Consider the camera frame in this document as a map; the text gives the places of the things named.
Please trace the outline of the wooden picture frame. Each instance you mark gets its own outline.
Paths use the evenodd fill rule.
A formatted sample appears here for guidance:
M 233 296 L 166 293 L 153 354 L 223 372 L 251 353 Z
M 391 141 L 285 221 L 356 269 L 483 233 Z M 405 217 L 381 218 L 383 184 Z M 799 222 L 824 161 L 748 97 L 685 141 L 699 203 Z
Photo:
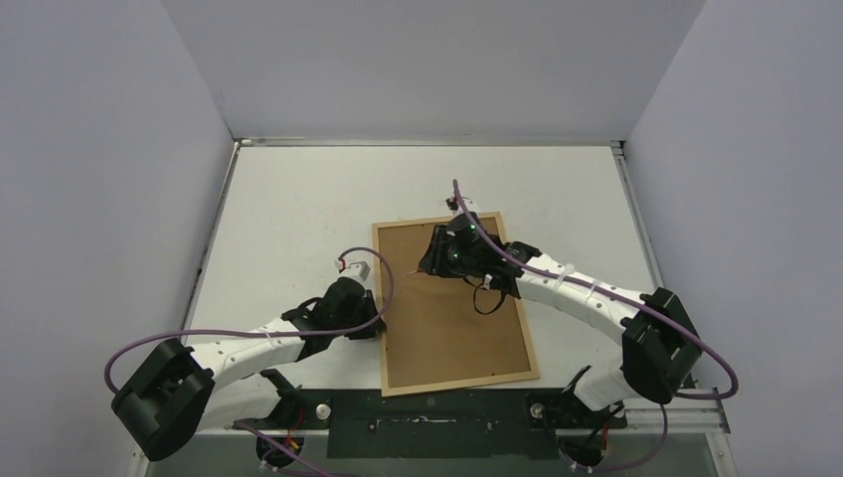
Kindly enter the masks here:
M 538 379 L 541 374 L 523 305 L 459 279 L 417 269 L 439 218 L 372 226 L 380 257 L 376 293 L 387 305 L 380 337 L 382 395 L 392 398 Z

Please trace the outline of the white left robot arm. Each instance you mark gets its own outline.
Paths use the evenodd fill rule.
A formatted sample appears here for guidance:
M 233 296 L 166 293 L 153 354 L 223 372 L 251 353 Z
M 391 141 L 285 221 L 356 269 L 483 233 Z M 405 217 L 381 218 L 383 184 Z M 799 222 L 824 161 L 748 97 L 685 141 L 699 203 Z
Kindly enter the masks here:
M 289 383 L 276 367 L 327 350 L 337 337 L 369 339 L 384 331 L 385 308 L 349 277 L 251 331 L 192 329 L 209 342 L 186 345 L 177 332 L 150 337 L 154 348 L 121 386 L 111 409 L 145 456 L 166 459 L 200 430 L 240 419 L 281 428 L 296 415 Z

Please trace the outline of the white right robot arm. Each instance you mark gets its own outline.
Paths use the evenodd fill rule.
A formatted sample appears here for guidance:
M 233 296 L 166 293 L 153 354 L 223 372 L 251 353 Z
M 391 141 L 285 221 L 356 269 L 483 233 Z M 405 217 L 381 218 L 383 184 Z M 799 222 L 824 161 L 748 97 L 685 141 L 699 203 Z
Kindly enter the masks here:
M 433 227 L 419 269 L 441 278 L 477 278 L 486 289 L 566 313 L 618 345 L 619 356 L 587 366 L 568 385 L 562 412 L 576 426 L 626 398 L 671 402 L 702 354 L 687 313 L 669 290 L 609 285 L 536 247 L 504 242 L 465 217 Z

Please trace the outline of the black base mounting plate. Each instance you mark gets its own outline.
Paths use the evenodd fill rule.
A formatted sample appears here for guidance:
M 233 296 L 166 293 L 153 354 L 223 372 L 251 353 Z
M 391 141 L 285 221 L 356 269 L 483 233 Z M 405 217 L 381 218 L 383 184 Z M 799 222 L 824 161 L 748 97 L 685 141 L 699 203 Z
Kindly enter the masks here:
M 601 429 L 624 429 L 618 405 L 591 411 L 559 389 L 462 390 L 382 397 L 377 390 L 299 390 L 284 395 L 261 431 L 307 432 L 327 439 L 330 458 L 553 459 L 552 433 L 597 447 Z

